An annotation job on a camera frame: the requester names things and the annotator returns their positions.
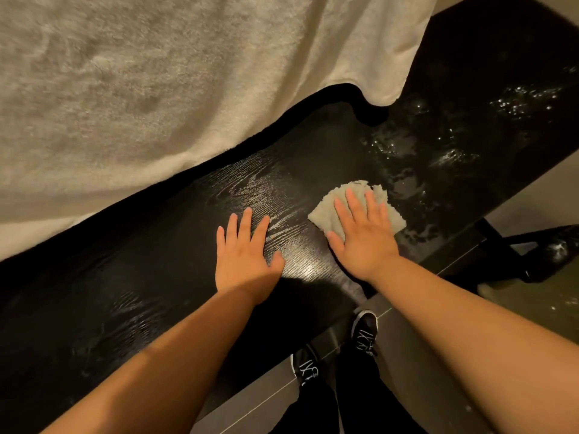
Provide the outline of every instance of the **person's left hand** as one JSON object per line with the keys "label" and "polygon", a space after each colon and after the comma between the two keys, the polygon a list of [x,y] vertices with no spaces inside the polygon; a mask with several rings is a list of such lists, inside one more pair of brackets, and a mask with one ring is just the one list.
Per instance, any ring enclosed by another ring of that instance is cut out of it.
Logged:
{"label": "person's left hand", "polygon": [[217,228],[217,267],[215,284],[218,292],[243,289],[254,305],[263,302],[281,277],[286,261],[276,251],[269,266],[264,258],[265,233],[269,217],[265,216],[251,237],[251,209],[243,212],[239,233],[237,215],[229,217],[227,235],[223,227]]}

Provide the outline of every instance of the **forearm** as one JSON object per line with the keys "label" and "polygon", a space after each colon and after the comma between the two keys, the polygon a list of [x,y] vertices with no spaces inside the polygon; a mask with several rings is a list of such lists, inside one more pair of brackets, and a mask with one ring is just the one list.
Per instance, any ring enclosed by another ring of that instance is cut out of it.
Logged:
{"label": "forearm", "polygon": [[579,348],[403,258],[374,283],[505,433],[579,426]]}
{"label": "forearm", "polygon": [[252,309],[242,289],[214,295],[45,432],[189,432]]}

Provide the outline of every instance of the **person's right hand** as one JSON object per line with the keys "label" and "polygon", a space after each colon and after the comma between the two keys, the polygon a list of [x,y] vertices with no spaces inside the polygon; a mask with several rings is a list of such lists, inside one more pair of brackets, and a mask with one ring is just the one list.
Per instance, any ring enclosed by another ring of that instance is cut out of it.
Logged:
{"label": "person's right hand", "polygon": [[392,260],[400,258],[388,219],[386,204],[378,205],[372,191],[365,194],[368,213],[351,189],[346,199],[351,214],[336,198],[334,207],[346,234],[346,243],[333,231],[327,234],[329,246],[337,259],[354,277],[376,284],[380,271]]}

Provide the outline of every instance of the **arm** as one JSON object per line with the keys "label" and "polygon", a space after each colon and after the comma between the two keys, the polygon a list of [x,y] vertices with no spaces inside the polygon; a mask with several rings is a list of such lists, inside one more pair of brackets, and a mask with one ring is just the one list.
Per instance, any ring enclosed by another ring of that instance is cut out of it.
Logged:
{"label": "arm", "polygon": [[111,374],[46,430],[59,433],[188,433],[227,353],[254,306],[281,277],[279,252],[264,259],[269,218],[250,238],[251,209],[237,234],[217,230],[217,294]]}
{"label": "arm", "polygon": [[579,346],[400,257],[385,206],[350,191],[335,207],[345,244],[328,241],[432,345],[489,420],[506,434],[576,433]]}

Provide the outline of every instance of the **finger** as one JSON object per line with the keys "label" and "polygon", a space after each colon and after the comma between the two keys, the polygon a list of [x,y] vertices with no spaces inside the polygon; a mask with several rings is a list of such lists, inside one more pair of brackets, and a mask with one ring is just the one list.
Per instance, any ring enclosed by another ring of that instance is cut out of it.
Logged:
{"label": "finger", "polygon": [[381,224],[380,211],[378,210],[378,204],[376,204],[376,198],[374,198],[374,192],[368,190],[364,197],[366,198],[366,207],[368,207],[368,220],[372,223]]}
{"label": "finger", "polygon": [[251,245],[255,247],[256,250],[260,251],[261,254],[264,253],[267,226],[269,226],[269,216],[264,216],[261,221],[259,221],[259,225],[255,229],[254,235],[251,237]]}
{"label": "finger", "polygon": [[345,248],[342,238],[334,231],[329,231],[328,234],[326,234],[326,237],[328,238],[329,247],[332,249],[336,257],[340,259]]}
{"label": "finger", "polygon": [[340,201],[339,198],[336,198],[334,200],[334,208],[336,209],[337,217],[340,219],[340,224],[342,224],[344,233],[346,233],[347,236],[348,233],[352,231],[352,228],[354,228],[354,225],[356,224],[354,223],[354,218],[352,218],[352,214],[346,208],[344,203]]}
{"label": "finger", "polygon": [[281,252],[276,251],[275,253],[273,253],[271,263],[269,264],[269,269],[273,274],[276,274],[278,276],[278,279],[279,277],[281,277],[281,273],[284,272],[285,266],[286,260],[284,259],[284,256],[281,255]]}
{"label": "finger", "polygon": [[346,189],[346,200],[348,201],[348,206],[350,207],[352,217],[356,223],[364,223],[368,220],[364,207],[358,201],[358,198],[356,198],[352,189]]}
{"label": "finger", "polygon": [[225,230],[222,226],[217,227],[217,258],[219,258],[225,250]]}
{"label": "finger", "polygon": [[227,236],[225,239],[225,245],[227,247],[235,247],[237,242],[237,215],[231,213],[229,217],[229,223],[227,224]]}
{"label": "finger", "polygon": [[237,240],[243,244],[250,243],[251,236],[251,207],[243,211],[242,221],[239,223],[239,234]]}
{"label": "finger", "polygon": [[386,203],[380,204],[380,218],[382,220],[382,225],[388,229],[388,232],[394,234],[392,231],[392,225],[390,224],[390,219],[388,217],[388,209]]}

